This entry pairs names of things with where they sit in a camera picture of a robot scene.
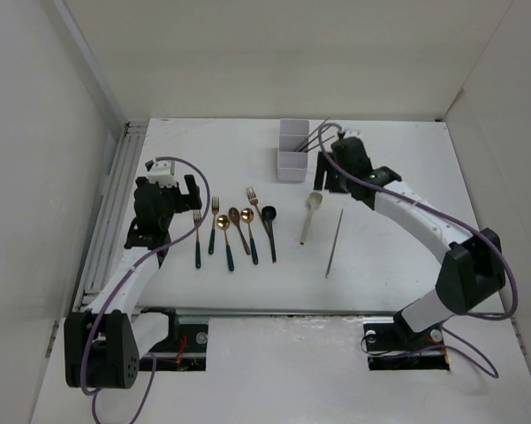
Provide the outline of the beige spoon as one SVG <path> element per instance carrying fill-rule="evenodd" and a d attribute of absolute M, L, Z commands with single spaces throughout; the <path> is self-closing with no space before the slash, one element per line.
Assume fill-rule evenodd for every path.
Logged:
<path fill-rule="evenodd" d="M 308 231 L 309 231 L 309 228 L 310 228 L 310 224 L 312 222 L 312 218 L 313 218 L 314 212 L 321 206 L 322 199 L 323 199 L 322 194 L 319 193 L 319 192 L 312 192 L 307 197 L 308 211 L 307 211 L 307 216 L 305 218 L 305 222 L 304 222 L 304 225 L 303 225 L 303 230 L 302 230 L 302 233 L 301 233 L 301 236 L 300 236 L 300 245 L 301 246 L 304 246 L 305 243 L 306 243 Z"/>

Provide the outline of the silver metal chopstick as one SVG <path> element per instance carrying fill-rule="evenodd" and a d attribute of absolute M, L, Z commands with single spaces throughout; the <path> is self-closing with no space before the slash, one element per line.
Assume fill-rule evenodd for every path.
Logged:
<path fill-rule="evenodd" d="M 314 130 L 312 130 L 310 132 L 309 135 L 307 135 L 293 150 L 293 152 L 296 152 L 295 149 L 301 144 L 303 143 L 306 139 L 312 139 L 313 137 L 315 137 L 317 134 L 318 134 L 318 131 L 325 125 L 328 123 L 330 119 L 327 117 L 325 118 Z"/>
<path fill-rule="evenodd" d="M 333 238 L 333 241 L 332 241 L 332 245 L 331 245 L 331 249 L 330 249 L 330 256 L 329 256 L 327 268 L 326 268 L 325 275 L 324 275 L 325 278 L 329 278 L 330 277 L 330 272 L 331 272 L 331 268 L 332 268 L 333 259 L 334 259 L 334 256 L 335 256 L 336 246 L 337 246 L 337 242 L 338 242 L 338 235 L 339 235 L 339 232 L 340 232 L 344 211 L 345 210 L 342 208 L 340 210 L 340 213 L 339 213 L 338 224 L 337 224 L 337 228 L 336 228 L 336 231 L 335 231 L 335 234 L 334 234 L 334 238 Z"/>

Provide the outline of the black chopstick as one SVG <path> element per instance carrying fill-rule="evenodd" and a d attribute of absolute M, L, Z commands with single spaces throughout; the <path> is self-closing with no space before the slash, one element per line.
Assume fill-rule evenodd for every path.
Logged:
<path fill-rule="evenodd" d="M 304 148 L 300 150 L 301 153 L 308 153 L 311 150 L 318 148 L 320 146 L 320 142 L 318 141 L 318 138 L 312 139 Z"/>
<path fill-rule="evenodd" d="M 304 152 L 310 144 L 312 144 L 314 141 L 317 140 L 317 135 L 313 137 L 312 139 L 306 139 L 303 143 L 301 143 L 296 149 L 296 152 Z"/>

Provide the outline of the black spoon wooden handle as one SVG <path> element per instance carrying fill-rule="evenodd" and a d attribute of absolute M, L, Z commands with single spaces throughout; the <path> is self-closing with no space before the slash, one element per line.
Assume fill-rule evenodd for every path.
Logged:
<path fill-rule="evenodd" d="M 273 206 L 265 206 L 262 208 L 262 216 L 269 228 L 269 245 L 271 249 L 272 262 L 277 262 L 277 251 L 275 245 L 275 237 L 273 230 L 273 223 L 277 217 L 277 210 Z"/>

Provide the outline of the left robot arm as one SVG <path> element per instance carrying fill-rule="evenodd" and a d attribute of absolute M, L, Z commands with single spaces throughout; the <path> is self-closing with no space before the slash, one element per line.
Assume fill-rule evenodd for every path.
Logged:
<path fill-rule="evenodd" d="M 169 233 L 172 218 L 202 206 L 193 175 L 187 174 L 185 182 L 187 192 L 182 193 L 178 185 L 137 179 L 135 217 L 117 271 L 85 310 L 68 314 L 64 321 L 69 387 L 88 396 L 102 389 L 129 389 L 141 359 L 154 346 L 167 351 L 178 344 L 180 329 L 170 309 L 147 309 L 138 316 L 133 312 L 174 243 Z"/>

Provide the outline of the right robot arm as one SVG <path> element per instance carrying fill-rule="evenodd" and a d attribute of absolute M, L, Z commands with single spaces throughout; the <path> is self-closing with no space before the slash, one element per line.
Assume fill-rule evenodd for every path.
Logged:
<path fill-rule="evenodd" d="M 359 137 L 339 132 L 331 150 L 319 153 L 314 188 L 347 193 L 390 218 L 439 262 L 435 287 L 394 314 L 391 336 L 397 345 L 413 347 L 425 330 L 469 313 L 504 288 L 498 235 L 454 223 L 417 197 L 394 170 L 374 168 Z"/>

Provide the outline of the white three-compartment utensil holder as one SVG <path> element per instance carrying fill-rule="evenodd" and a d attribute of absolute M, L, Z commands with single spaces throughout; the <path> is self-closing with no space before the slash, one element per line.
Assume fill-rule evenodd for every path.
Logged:
<path fill-rule="evenodd" d="M 283 118 L 279 123 L 277 148 L 277 179 L 287 183 L 302 183 L 307 177 L 308 153 L 299 151 L 309 134 L 306 119 Z"/>

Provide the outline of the brown wooden spoon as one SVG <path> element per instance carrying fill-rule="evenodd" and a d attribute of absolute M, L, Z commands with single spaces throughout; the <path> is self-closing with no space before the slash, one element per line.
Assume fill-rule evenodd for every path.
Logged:
<path fill-rule="evenodd" d="M 242 242 L 242 245 L 244 247 L 244 250 L 245 250 L 246 254 L 250 255 L 251 254 L 250 246 L 247 243 L 247 240 L 246 240 L 246 238 L 245 238 L 245 236 L 243 234 L 243 231 L 241 230 L 241 224 L 240 224 L 241 219 L 240 219 L 239 210 L 237 208 L 234 208 L 234 207 L 229 208 L 228 216 L 229 216 L 231 222 L 235 225 L 235 227 L 238 230 L 238 233 L 239 233 L 239 236 L 240 236 L 240 239 L 241 239 L 241 242 Z"/>

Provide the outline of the rose gold fork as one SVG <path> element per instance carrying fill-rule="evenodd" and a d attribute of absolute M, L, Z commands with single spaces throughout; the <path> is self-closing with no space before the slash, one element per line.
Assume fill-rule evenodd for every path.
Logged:
<path fill-rule="evenodd" d="M 263 216 L 262 216 L 262 212 L 259 208 L 259 201 L 258 201 L 258 198 L 257 198 L 257 195 L 253 189 L 253 187 L 249 186 L 246 188 L 246 193 L 247 193 L 247 198 L 248 198 L 248 201 L 250 203 L 251 206 L 254 207 L 255 211 L 257 212 L 257 215 L 262 223 L 262 226 L 264 228 L 264 230 L 266 231 L 267 235 L 269 235 L 269 226 L 267 225 L 267 223 L 265 222 L 265 220 L 263 219 Z"/>

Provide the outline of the aluminium rail left side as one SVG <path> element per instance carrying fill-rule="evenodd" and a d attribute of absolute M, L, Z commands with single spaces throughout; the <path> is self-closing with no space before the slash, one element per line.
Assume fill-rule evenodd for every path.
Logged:
<path fill-rule="evenodd" d="M 101 185 L 100 208 L 84 251 L 84 261 L 69 306 L 71 312 L 88 304 L 110 278 L 111 263 L 119 249 L 119 232 L 147 129 L 147 121 L 131 121 L 120 135 L 110 173 Z"/>

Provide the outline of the aluminium rail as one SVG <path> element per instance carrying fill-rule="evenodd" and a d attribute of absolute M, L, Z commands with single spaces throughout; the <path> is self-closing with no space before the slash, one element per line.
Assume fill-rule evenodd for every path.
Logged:
<path fill-rule="evenodd" d="M 101 185 L 100 208 L 84 251 L 84 261 L 69 306 L 71 312 L 88 304 L 110 278 L 111 263 L 119 249 L 119 232 L 147 129 L 147 121 L 131 121 L 120 135 L 110 173 Z"/>
<path fill-rule="evenodd" d="M 178 307 L 177 314 L 198 317 L 306 317 L 306 316 L 393 316 L 392 311 L 365 310 L 293 310 L 293 309 L 223 309 L 223 308 L 193 308 Z"/>

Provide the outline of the aluminium rail front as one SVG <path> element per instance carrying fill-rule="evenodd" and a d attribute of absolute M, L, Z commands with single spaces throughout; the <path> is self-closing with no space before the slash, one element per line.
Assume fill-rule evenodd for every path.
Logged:
<path fill-rule="evenodd" d="M 193 308 L 178 307 L 177 314 L 198 317 L 306 317 L 306 316 L 393 316 L 392 311 L 365 310 L 293 310 L 293 309 L 223 309 L 223 308 Z"/>

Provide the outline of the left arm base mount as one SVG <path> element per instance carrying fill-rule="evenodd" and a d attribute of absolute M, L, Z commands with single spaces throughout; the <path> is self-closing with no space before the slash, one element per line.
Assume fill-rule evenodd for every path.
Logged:
<path fill-rule="evenodd" d="M 209 322 L 179 314 L 172 308 L 145 308 L 132 315 L 131 328 L 137 353 L 124 361 L 126 373 L 156 370 L 194 372 L 206 370 Z"/>

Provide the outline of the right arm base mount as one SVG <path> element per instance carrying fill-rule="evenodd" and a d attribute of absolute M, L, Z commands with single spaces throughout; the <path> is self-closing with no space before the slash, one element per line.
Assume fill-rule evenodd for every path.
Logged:
<path fill-rule="evenodd" d="M 401 329 L 392 317 L 382 316 L 363 318 L 362 328 L 360 346 L 370 371 L 450 370 L 439 323 L 412 333 Z"/>

